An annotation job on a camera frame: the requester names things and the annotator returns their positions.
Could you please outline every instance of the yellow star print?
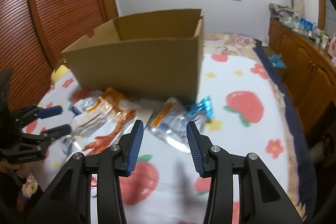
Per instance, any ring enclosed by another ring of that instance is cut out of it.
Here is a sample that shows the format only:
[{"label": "yellow star print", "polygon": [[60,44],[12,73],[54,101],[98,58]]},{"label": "yellow star print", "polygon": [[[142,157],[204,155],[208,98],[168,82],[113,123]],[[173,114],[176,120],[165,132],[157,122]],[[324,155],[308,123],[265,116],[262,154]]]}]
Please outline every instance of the yellow star print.
[{"label": "yellow star print", "polygon": [[209,129],[209,132],[219,131],[222,129],[222,123],[222,121],[212,118],[210,122],[205,124],[205,126]]},{"label": "yellow star print", "polygon": [[216,77],[216,74],[213,73],[212,71],[211,72],[207,72],[204,74],[208,79],[211,79],[211,78],[215,78]]},{"label": "yellow star print", "polygon": [[58,168],[59,167],[59,165],[60,165],[60,163],[59,163],[59,161],[58,160],[56,160],[56,161],[54,161],[54,168]]},{"label": "yellow star print", "polygon": [[241,70],[235,70],[233,74],[237,76],[242,76],[244,73]]}]

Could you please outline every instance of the navy blue trim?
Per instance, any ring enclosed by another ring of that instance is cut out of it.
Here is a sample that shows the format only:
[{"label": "navy blue trim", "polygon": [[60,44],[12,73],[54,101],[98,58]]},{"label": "navy blue trim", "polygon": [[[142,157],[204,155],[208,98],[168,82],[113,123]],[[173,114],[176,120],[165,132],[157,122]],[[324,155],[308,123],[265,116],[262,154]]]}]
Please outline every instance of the navy blue trim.
[{"label": "navy blue trim", "polygon": [[277,70],[273,67],[272,63],[268,60],[268,57],[263,51],[263,48],[261,47],[261,41],[255,41],[257,42],[257,46],[254,48],[254,51],[258,55],[269,77],[271,77],[273,82],[278,86],[279,90],[285,95],[284,100],[286,104],[286,120],[290,132],[294,138],[294,149],[299,175],[300,202],[302,202],[302,205],[306,204],[307,219],[305,222],[309,222],[313,215],[316,203],[317,179],[315,168],[309,156],[307,143],[300,121],[297,117],[294,106],[289,99],[286,88],[284,87]]}]

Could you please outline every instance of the open cardboard box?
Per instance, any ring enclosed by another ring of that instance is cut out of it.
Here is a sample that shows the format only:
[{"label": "open cardboard box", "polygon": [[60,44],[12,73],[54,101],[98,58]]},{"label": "open cardboard box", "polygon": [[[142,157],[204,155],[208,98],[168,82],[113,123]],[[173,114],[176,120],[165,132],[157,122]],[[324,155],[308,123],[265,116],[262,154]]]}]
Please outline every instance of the open cardboard box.
[{"label": "open cardboard box", "polygon": [[86,90],[113,87],[127,96],[185,104],[196,100],[203,59],[203,10],[118,17],[63,51]]}]

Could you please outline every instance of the bed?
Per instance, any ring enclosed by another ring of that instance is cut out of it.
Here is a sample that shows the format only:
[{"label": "bed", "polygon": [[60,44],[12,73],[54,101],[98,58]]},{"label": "bed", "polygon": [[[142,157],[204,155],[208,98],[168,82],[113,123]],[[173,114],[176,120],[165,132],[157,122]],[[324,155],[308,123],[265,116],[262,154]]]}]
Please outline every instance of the bed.
[{"label": "bed", "polygon": [[[70,123],[71,97],[80,86],[71,71],[50,89],[39,106],[62,105],[64,113],[38,120],[27,133]],[[198,99],[210,95],[215,118],[203,134],[229,153],[257,153],[285,189],[303,220],[315,207],[316,176],[296,112],[261,42],[236,34],[205,36]],[[56,141],[34,172],[44,190],[67,157]],[[127,222],[185,224],[203,222],[209,179],[201,179],[190,154],[145,131],[135,175],[121,180]],[[97,223],[96,198],[91,198],[91,222]],[[238,223],[239,188],[234,178],[232,223]]]}]

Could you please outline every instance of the metal screw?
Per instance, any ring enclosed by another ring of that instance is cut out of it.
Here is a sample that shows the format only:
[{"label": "metal screw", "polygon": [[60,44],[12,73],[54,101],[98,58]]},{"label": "metal screw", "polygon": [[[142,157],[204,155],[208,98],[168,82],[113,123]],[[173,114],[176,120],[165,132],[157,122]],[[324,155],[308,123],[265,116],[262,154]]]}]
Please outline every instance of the metal screw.
[{"label": "metal screw", "polygon": [[211,149],[212,152],[219,152],[221,150],[221,148],[217,145],[211,146],[210,149]]},{"label": "metal screw", "polygon": [[79,152],[72,155],[72,158],[75,160],[79,160],[81,157],[82,157],[82,153],[79,153]]},{"label": "metal screw", "polygon": [[251,160],[256,160],[258,158],[258,155],[256,153],[249,153],[249,158]]},{"label": "metal screw", "polygon": [[120,149],[120,146],[117,145],[117,144],[112,144],[112,145],[110,146],[110,149],[111,149],[112,151],[118,151],[118,150]]}]

